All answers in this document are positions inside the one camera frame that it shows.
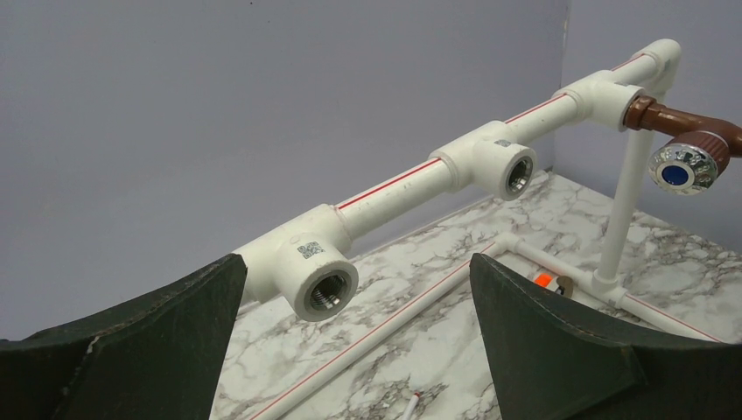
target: pipe elbow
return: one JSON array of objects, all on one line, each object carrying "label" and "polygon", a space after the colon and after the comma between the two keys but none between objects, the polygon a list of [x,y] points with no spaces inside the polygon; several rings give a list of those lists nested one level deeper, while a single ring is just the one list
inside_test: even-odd
[{"label": "pipe elbow", "polygon": [[654,60],[657,66],[656,75],[644,84],[649,91],[664,94],[672,88],[682,52],[683,50],[677,41],[665,38],[656,40],[632,56],[632,59],[648,56]]},{"label": "pipe elbow", "polygon": [[652,96],[640,95],[626,112],[624,124],[632,130],[654,130],[678,137],[694,131],[720,137],[733,158],[742,157],[742,128],[718,118],[669,108]]},{"label": "pipe elbow", "polygon": [[518,244],[523,242],[523,238],[512,232],[503,232],[495,237],[494,242],[501,244],[508,252],[517,254]]}]

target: metal thread insert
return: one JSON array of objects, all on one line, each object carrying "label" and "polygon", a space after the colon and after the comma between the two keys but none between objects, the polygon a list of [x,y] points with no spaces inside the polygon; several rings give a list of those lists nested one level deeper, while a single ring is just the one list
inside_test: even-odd
[{"label": "metal thread insert", "polygon": [[315,311],[329,311],[342,302],[348,293],[348,281],[338,273],[331,273],[314,286],[309,305]]},{"label": "metal thread insert", "polygon": [[533,175],[533,160],[530,157],[521,159],[507,176],[507,190],[513,194],[522,193]]}]

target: vertical pipe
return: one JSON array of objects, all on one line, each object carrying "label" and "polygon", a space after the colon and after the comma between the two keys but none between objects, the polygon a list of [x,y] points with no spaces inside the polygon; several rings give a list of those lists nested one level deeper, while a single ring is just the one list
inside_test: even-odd
[{"label": "vertical pipe", "polygon": [[619,176],[616,194],[613,196],[611,218],[605,232],[600,264],[595,271],[599,281],[613,284],[619,268],[628,228],[634,216],[636,202],[639,200],[641,181],[644,178],[649,158],[652,154],[652,140],[655,133],[647,130],[629,133],[624,164]]},{"label": "vertical pipe", "polygon": [[[641,55],[616,66],[610,72],[610,79],[621,83],[638,83],[650,78],[656,71],[655,61],[647,55]],[[505,124],[518,138],[518,143],[525,145],[572,122],[578,111],[574,99],[560,94],[506,120]],[[444,168],[445,164],[440,159],[429,160],[338,204],[336,208],[346,218],[351,238],[359,238],[448,191],[452,179]]]}]

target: faucet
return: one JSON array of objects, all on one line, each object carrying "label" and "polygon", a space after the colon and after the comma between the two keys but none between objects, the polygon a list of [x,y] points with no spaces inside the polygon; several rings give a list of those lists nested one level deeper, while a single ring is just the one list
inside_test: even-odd
[{"label": "faucet", "polygon": [[624,124],[673,138],[649,161],[649,175],[663,190],[678,195],[702,193],[721,176],[731,158],[742,157],[742,128],[731,122],[672,109],[640,95]]}]

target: white pipe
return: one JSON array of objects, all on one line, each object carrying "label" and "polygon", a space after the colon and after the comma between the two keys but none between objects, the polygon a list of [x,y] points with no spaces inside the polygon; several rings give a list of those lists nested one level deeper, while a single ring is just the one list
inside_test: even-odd
[{"label": "white pipe", "polygon": [[[506,249],[508,249],[508,245],[504,241],[498,241],[495,238],[494,243],[480,252],[489,256],[496,256]],[[410,300],[384,322],[355,341],[322,367],[283,392],[275,400],[253,415],[250,420],[273,420],[284,415],[468,277],[469,262],[467,261],[458,266],[448,276]]]},{"label": "white pipe", "polygon": [[[494,238],[493,243],[482,249],[480,253],[489,256],[497,256],[505,251],[523,256],[561,276],[571,277],[577,283],[577,286],[586,293],[594,296],[602,302],[610,303],[611,305],[615,305],[620,309],[632,313],[640,319],[644,319],[653,326],[657,326],[668,333],[693,339],[721,342],[721,340],[693,327],[692,325],[686,324],[680,319],[661,311],[651,304],[642,302],[637,297],[627,293],[627,290],[623,287],[614,287],[608,293],[598,292],[592,288],[592,273],[581,270],[560,260],[556,256],[529,245],[515,234],[503,233],[497,235]],[[410,322],[410,320],[420,312],[424,311],[427,307],[438,301],[443,295],[466,280],[469,277],[468,264],[468,261],[461,264],[446,277],[433,284],[429,289],[395,311],[391,316],[389,316],[389,318],[381,322],[377,327],[355,341],[337,356],[330,359],[322,367],[307,375],[302,381],[299,381],[279,395],[267,406],[254,414],[250,420],[273,420],[286,414],[289,410],[299,405],[314,391],[324,386],[345,368],[355,363],[391,334],[399,330],[406,323]]]},{"label": "white pipe", "polygon": [[640,85],[657,75],[657,63],[646,53],[639,52],[629,61],[620,64],[613,69],[614,80],[629,85]]},{"label": "white pipe", "polygon": [[505,124],[513,131],[519,144],[530,144],[569,123],[577,114],[577,103],[567,94],[560,94],[506,120]]},{"label": "white pipe", "polygon": [[420,393],[416,392],[412,395],[412,398],[409,399],[407,408],[404,409],[404,412],[402,413],[402,416],[399,420],[410,420],[412,418],[412,413],[415,412],[415,407],[417,407],[418,401],[420,401]]},{"label": "white pipe", "polygon": [[620,309],[632,313],[633,315],[644,319],[649,324],[652,324],[668,333],[682,335],[683,337],[690,337],[692,339],[721,342],[720,339],[673,317],[656,306],[648,304],[630,293],[627,293],[625,298],[621,300]]},{"label": "white pipe", "polygon": [[[334,256],[344,255],[353,239],[443,191],[455,192],[474,183],[504,200],[517,198],[528,186],[530,177],[517,177],[514,180],[511,175],[528,172],[536,165],[536,154],[524,144],[566,123],[587,117],[621,129],[627,101],[636,94],[637,89],[641,90],[640,87],[625,86],[628,82],[638,82],[647,77],[650,80],[644,81],[655,88],[662,83],[667,85],[679,60],[677,43],[666,39],[657,41],[637,54],[638,58],[629,60],[613,71],[604,70],[589,75],[557,92],[552,99],[506,122],[485,124],[434,151],[430,161],[339,206],[318,206],[239,247],[234,253],[241,255],[248,266],[242,302],[266,302],[284,295],[291,299],[290,304],[302,319],[316,321],[336,314],[350,300],[357,280],[349,266],[350,262],[344,257],[336,258],[337,262],[325,261],[322,266],[315,264],[317,267],[310,269],[313,263],[321,259],[314,256],[328,249]],[[302,238],[311,238],[311,241],[299,243]],[[291,273],[290,276],[280,276],[278,271],[281,268],[277,268],[280,262],[277,261],[281,259],[277,258],[276,252],[281,249],[284,256],[296,257],[296,253],[300,252],[304,259],[311,258],[303,264],[302,275]],[[305,253],[303,249],[314,251]],[[319,285],[327,279],[326,276],[329,276],[330,265],[334,263],[345,267],[339,271],[347,284],[340,293],[343,297],[333,294],[328,299],[338,303],[330,311],[314,311],[308,306],[312,301],[306,293],[318,290]]]},{"label": "white pipe", "polygon": [[445,193],[451,173],[441,159],[432,159],[336,206],[347,232],[357,239],[401,214]]},{"label": "white pipe", "polygon": [[611,218],[605,232],[600,264],[595,271],[596,281],[602,284],[617,282],[621,253],[628,235],[629,225],[634,217],[634,209],[641,191],[641,181],[652,156],[653,131],[640,130],[629,133],[624,164],[619,176],[619,184],[613,198]]},{"label": "white pipe", "polygon": [[514,254],[528,258],[530,261],[547,270],[554,271],[561,276],[571,277],[572,280],[577,283],[580,290],[585,293],[588,293],[601,302],[605,302],[611,306],[632,313],[667,333],[692,339],[720,341],[710,334],[703,332],[664,311],[661,311],[651,304],[641,301],[635,296],[630,295],[627,293],[627,290],[621,286],[616,285],[610,290],[601,290],[600,288],[596,289],[591,281],[592,273],[574,267],[567,262],[560,260],[556,256],[529,245],[522,238],[516,236],[513,240],[506,241],[506,243],[514,244],[510,249]]}]

